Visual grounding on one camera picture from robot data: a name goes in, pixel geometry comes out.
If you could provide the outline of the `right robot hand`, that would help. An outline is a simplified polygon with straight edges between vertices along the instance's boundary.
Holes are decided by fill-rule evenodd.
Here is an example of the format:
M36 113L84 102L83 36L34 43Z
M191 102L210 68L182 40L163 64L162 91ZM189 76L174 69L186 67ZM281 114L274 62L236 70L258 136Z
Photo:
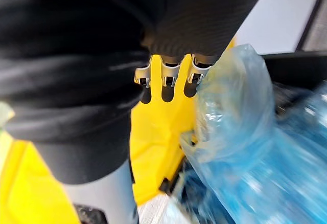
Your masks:
M258 0L1 0L1 100L6 131L30 141L64 186L80 223L138 223L131 110L161 97L181 62L191 98Z

